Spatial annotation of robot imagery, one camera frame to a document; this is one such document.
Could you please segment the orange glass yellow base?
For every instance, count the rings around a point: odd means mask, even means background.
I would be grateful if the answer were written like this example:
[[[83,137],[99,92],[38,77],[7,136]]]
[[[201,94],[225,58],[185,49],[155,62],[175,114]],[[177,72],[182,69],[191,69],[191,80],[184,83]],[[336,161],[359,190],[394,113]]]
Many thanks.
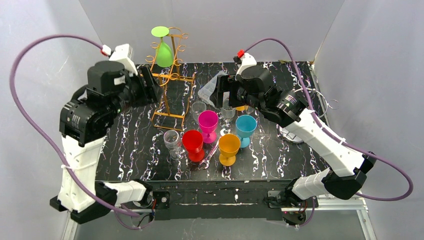
[[[238,106],[238,107],[236,107],[235,109],[237,110],[237,111],[246,111],[247,109],[249,108],[249,106],[248,105],[243,105],[243,106]]]

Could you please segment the clear stemless glass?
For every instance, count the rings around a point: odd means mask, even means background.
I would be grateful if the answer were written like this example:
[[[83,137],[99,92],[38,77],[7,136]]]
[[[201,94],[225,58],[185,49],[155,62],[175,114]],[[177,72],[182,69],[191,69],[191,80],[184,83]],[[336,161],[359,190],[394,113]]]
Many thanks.
[[[230,106],[223,106],[220,109],[220,113],[224,121],[230,122],[233,119],[233,117],[236,115],[236,109]]]

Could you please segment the green wine glass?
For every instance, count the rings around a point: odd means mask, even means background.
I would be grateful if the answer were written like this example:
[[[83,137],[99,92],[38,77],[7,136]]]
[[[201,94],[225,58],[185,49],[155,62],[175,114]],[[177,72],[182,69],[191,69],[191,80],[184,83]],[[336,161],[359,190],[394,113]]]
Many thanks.
[[[174,62],[173,51],[163,40],[169,34],[170,30],[165,26],[156,26],[151,30],[151,34],[154,37],[160,38],[160,42],[157,44],[155,63],[161,68],[168,68]]]

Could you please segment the pink wine glass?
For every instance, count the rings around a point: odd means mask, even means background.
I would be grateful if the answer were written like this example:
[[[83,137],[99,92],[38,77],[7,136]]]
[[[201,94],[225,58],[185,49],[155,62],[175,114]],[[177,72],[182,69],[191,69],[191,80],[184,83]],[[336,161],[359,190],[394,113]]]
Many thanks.
[[[198,117],[198,125],[201,130],[203,142],[213,143],[216,138],[216,129],[219,122],[218,114],[212,110],[205,110]]]

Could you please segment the blue wine glass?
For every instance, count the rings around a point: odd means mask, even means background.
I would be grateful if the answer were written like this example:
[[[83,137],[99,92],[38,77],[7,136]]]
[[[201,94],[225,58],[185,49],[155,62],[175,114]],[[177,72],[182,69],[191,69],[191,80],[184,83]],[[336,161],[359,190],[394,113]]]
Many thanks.
[[[249,146],[251,136],[257,128],[257,121],[251,115],[241,115],[235,122],[236,135],[240,139],[240,147],[246,148]]]

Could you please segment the clear wine glass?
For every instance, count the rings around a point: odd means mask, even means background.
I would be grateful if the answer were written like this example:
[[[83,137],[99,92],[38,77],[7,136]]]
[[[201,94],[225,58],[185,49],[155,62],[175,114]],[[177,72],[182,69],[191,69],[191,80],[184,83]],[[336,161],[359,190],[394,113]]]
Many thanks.
[[[182,139],[176,130],[166,131],[163,135],[163,141],[172,159],[181,160],[183,158]]]

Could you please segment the orange glass yellow foot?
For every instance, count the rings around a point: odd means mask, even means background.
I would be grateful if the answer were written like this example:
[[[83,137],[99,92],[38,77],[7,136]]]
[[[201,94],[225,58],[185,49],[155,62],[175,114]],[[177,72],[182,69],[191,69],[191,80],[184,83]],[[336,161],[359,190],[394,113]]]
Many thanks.
[[[219,139],[219,161],[229,167],[236,162],[236,155],[241,147],[240,139],[234,134],[225,134]]]

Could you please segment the red wine glass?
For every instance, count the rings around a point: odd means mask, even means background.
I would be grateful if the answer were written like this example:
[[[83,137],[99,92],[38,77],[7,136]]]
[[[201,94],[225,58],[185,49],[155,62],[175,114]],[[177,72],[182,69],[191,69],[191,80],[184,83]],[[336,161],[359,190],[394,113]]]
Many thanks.
[[[203,136],[197,130],[188,130],[182,136],[182,145],[187,150],[188,159],[192,162],[200,162],[204,159]]]

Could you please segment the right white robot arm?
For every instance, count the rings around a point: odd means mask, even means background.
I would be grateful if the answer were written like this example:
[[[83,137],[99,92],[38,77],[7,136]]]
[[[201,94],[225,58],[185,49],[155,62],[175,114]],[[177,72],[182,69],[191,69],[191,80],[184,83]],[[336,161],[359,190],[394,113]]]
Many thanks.
[[[265,119],[299,137],[329,165],[319,173],[292,180],[281,198],[295,204],[319,195],[330,194],[341,200],[355,195],[376,161],[327,135],[331,129],[308,109],[305,97],[277,87],[271,72],[258,65],[252,55],[240,51],[234,61],[239,66],[236,74],[217,76],[209,97],[214,106],[222,107],[228,92],[231,107],[254,108]]]

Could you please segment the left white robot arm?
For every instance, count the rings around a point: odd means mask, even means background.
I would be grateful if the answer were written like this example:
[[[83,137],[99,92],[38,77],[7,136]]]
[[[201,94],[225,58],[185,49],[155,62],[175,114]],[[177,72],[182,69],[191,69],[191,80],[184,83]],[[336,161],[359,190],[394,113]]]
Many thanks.
[[[108,129],[115,118],[129,108],[157,104],[163,90],[147,66],[136,67],[129,44],[111,50],[104,46],[108,60],[87,71],[87,85],[77,90],[59,117],[59,131],[67,165],[61,188],[50,206],[84,224],[107,215],[108,205],[137,202],[149,207],[152,187],[142,180],[96,181],[97,166]]]

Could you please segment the clear tumbler glass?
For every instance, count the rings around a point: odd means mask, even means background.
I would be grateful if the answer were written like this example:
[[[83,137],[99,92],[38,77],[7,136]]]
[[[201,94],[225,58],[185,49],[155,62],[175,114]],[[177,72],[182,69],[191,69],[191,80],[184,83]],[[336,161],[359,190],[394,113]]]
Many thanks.
[[[199,116],[207,110],[207,105],[203,101],[196,101],[191,105],[191,114],[196,123],[199,123]]]

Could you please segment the clear plastic screw box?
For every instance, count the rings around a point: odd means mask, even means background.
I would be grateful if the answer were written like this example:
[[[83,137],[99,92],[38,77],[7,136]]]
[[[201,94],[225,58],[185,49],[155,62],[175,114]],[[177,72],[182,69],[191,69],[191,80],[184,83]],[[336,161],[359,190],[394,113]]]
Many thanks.
[[[197,93],[199,99],[206,103],[207,105],[210,105],[212,107],[215,107],[215,104],[210,100],[210,96],[215,90],[217,78],[220,75],[228,75],[224,71],[219,71],[214,77],[212,77],[203,87],[201,87]]]

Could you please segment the silver combination wrench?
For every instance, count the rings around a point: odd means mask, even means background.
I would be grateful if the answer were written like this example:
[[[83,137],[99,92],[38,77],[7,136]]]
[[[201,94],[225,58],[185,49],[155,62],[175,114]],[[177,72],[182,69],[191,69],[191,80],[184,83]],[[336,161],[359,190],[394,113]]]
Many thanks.
[[[200,162],[200,169],[201,170],[206,170],[209,168],[210,166],[210,161],[212,159],[212,157],[214,156],[214,154],[216,153],[216,151],[218,150],[219,147],[219,140],[221,137],[223,137],[226,134],[229,134],[231,132],[230,129],[221,129],[220,130],[220,137],[218,138],[218,140],[216,141],[216,143],[214,144],[214,147],[209,151],[208,155],[206,158],[204,158],[201,162]]]

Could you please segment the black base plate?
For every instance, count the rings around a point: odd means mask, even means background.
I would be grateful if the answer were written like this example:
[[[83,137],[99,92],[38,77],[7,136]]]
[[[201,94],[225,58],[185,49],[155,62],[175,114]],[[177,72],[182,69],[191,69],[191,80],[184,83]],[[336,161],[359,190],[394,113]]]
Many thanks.
[[[154,211],[154,220],[174,219],[288,219],[303,223],[306,211],[318,207],[316,197],[301,203],[284,199],[288,180],[150,181],[150,205],[129,202],[140,213]]]

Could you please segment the aluminium frame rail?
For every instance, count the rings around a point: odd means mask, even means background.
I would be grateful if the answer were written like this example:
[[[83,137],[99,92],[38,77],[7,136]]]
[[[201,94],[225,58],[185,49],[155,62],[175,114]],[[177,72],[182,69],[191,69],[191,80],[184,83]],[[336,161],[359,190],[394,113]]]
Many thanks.
[[[287,180],[264,180],[264,181],[287,181]],[[311,198],[317,198],[318,201],[318,207],[312,206],[310,210],[306,211],[306,219],[304,222],[299,221],[292,221],[289,219],[283,219],[282,224],[286,227],[294,227],[294,228],[300,228],[301,226],[304,226],[307,224],[313,215],[314,211],[317,210],[324,210],[324,211],[356,211],[359,219],[361,221],[362,230],[364,233],[364,236],[366,239],[374,239],[375,234],[372,228],[367,226],[367,205],[363,198],[359,196],[353,196],[350,199],[343,200],[339,199],[331,194],[322,194],[318,196],[313,196]],[[120,204],[119,208],[123,211],[129,211],[130,208],[126,207],[126,203]],[[143,205],[150,205],[151,202],[147,202]],[[116,220],[125,228],[130,230],[136,230],[140,231],[146,227],[148,227],[150,224],[156,221],[164,221],[164,220],[155,220],[155,212],[154,210],[150,210],[148,213],[145,212],[137,212],[135,210],[132,210],[135,212],[135,216],[131,217],[129,219],[128,223],[123,222],[122,215],[120,213],[115,215]]]

